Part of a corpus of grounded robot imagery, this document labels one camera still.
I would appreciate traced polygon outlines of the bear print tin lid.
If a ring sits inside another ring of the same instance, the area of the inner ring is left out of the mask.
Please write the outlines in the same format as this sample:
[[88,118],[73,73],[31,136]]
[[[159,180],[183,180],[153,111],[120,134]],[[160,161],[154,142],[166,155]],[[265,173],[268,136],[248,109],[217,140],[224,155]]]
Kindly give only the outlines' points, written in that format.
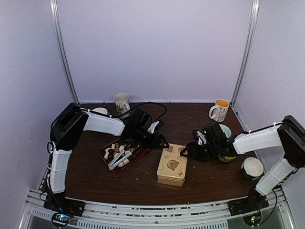
[[180,156],[182,148],[185,146],[170,144],[169,148],[163,149],[156,172],[157,177],[185,178],[187,158]]

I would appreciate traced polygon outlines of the white handled metal tongs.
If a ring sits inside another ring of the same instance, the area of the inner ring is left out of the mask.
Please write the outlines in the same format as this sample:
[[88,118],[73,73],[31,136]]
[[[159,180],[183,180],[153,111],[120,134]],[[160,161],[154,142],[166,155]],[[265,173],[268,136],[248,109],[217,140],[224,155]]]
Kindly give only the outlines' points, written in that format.
[[132,155],[131,150],[125,150],[123,148],[118,154],[116,154],[113,160],[108,164],[108,169],[113,170],[124,160],[128,159],[131,155]]

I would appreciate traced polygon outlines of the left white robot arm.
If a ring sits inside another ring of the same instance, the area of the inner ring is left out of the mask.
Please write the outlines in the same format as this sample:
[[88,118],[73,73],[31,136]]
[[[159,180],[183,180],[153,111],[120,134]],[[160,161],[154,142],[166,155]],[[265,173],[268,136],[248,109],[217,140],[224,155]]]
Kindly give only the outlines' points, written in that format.
[[148,149],[168,148],[169,144],[158,130],[163,125],[160,118],[145,127],[152,117],[139,105],[128,108],[120,115],[113,116],[79,106],[68,104],[51,124],[48,151],[51,158],[47,192],[50,204],[58,212],[64,212],[69,204],[65,197],[65,179],[68,163],[73,150],[77,147],[83,132],[111,134],[131,137]]

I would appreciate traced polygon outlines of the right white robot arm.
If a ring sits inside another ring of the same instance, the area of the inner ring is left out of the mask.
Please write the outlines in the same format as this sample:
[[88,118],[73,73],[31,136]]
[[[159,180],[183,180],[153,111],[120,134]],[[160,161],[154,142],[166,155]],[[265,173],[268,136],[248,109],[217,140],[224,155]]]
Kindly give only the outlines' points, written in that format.
[[229,135],[228,131],[229,127],[219,123],[210,123],[201,130],[194,130],[195,141],[189,142],[180,155],[204,162],[212,155],[236,157],[255,150],[282,147],[283,157],[259,179],[244,200],[247,210],[255,210],[272,189],[305,166],[305,129],[291,115],[285,116],[281,122],[254,131],[244,131],[238,135]]

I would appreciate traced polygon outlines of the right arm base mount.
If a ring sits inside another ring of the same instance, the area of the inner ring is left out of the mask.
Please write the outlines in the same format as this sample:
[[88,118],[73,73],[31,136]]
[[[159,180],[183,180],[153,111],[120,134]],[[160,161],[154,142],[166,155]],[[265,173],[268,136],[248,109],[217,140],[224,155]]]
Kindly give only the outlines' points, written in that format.
[[258,226],[263,216],[261,210],[268,207],[267,200],[257,202],[249,198],[231,200],[227,203],[231,216],[241,216],[247,226]]

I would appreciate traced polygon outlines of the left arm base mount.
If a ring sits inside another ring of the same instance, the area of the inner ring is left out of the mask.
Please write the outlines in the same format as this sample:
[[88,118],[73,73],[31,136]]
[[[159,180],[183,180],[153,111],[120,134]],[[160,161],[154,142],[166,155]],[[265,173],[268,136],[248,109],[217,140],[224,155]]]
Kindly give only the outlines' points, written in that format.
[[57,228],[66,227],[73,217],[81,217],[85,208],[83,201],[66,199],[62,205],[54,201],[44,201],[43,207],[54,211],[51,223]]

